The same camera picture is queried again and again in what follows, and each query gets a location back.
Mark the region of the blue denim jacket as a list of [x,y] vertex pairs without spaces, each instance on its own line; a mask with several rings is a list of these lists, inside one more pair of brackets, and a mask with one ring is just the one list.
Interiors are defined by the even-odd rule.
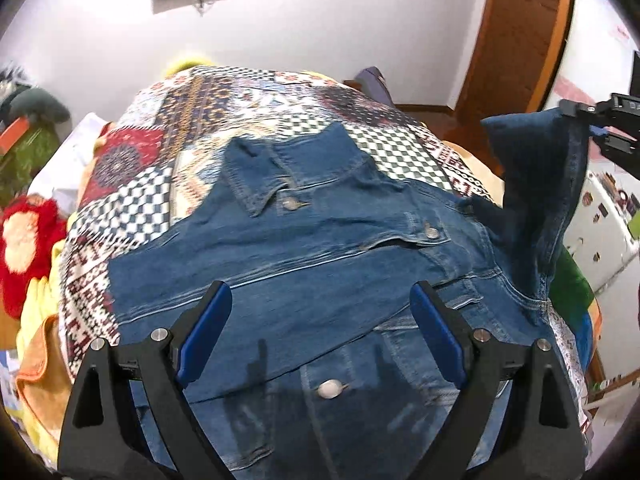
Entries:
[[501,341],[552,339],[549,288],[588,133],[557,110],[484,121],[501,205],[394,180],[341,124],[235,138],[196,211],[113,259],[120,339],[171,326],[213,281],[232,312],[186,389],[239,479],[403,479],[446,419],[446,382],[409,308],[430,283]]

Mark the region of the green patterned bag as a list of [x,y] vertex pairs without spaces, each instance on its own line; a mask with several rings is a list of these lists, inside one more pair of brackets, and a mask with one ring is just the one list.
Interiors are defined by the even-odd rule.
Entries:
[[48,126],[30,127],[1,155],[1,207],[27,192],[38,172],[60,147],[55,131]]

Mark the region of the white cloth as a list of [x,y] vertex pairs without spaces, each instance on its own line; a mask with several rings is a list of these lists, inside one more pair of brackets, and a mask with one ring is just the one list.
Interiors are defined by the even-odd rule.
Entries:
[[107,120],[96,113],[81,119],[29,185],[29,195],[55,200],[69,216],[77,209],[82,174],[93,159],[93,148]]

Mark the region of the white sticker-covered cabinet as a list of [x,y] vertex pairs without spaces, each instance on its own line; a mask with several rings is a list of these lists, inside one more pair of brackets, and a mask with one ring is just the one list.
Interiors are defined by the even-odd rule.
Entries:
[[639,242],[623,209],[604,184],[606,174],[587,170],[563,244],[596,296],[638,257]]

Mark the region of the red plush toy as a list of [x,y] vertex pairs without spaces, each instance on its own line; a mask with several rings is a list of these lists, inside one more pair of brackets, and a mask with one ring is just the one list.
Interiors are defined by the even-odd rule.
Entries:
[[18,196],[1,214],[1,298],[18,320],[33,278],[51,271],[53,246],[66,237],[66,221],[53,198]]

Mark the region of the brown wooden door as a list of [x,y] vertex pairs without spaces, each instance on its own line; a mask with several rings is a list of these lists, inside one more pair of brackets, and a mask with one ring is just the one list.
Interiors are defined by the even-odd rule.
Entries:
[[446,135],[491,170],[500,164],[480,121],[544,106],[564,48],[573,0],[486,0],[480,30]]

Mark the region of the orange box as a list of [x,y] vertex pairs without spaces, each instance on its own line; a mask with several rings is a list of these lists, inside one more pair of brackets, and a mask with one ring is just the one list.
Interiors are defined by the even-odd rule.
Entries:
[[0,153],[4,156],[29,129],[27,117],[19,117],[0,134]]

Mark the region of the tan orange-trimmed blanket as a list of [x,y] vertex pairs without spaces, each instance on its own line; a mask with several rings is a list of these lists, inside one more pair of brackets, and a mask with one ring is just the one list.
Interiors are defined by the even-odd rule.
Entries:
[[48,316],[30,338],[16,375],[23,422],[34,442],[58,447],[72,381],[58,339],[58,316]]

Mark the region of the yellow fleece blanket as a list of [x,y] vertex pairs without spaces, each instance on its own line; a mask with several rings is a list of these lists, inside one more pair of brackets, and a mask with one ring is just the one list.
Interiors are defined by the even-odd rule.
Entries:
[[22,404],[22,421],[36,449],[50,464],[58,462],[58,441],[70,396],[60,337],[60,261],[65,243],[51,250],[50,274],[33,278],[27,287],[16,336],[18,372],[16,390]]

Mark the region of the dark green plush pillow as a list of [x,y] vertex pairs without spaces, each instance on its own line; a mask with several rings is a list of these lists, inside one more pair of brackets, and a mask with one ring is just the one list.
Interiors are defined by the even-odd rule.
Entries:
[[46,90],[34,87],[17,93],[10,99],[6,111],[8,122],[21,117],[35,117],[52,124],[62,124],[70,119],[70,111]]

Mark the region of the green cloth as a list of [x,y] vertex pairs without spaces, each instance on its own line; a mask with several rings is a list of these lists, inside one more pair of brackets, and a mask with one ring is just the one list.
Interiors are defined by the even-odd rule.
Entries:
[[554,310],[574,332],[582,327],[594,293],[568,250],[563,247],[555,266],[549,298]]

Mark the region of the patchwork patterned bedspread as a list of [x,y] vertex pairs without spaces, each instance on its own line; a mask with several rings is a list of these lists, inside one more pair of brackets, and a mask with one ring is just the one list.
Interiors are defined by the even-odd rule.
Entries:
[[141,91],[96,163],[61,263],[70,369],[78,370],[93,337],[122,342],[108,292],[110,262],[196,211],[218,180],[231,140],[285,142],[336,123],[387,177],[494,203],[455,190],[424,146],[431,133],[396,108],[316,75],[192,68]]

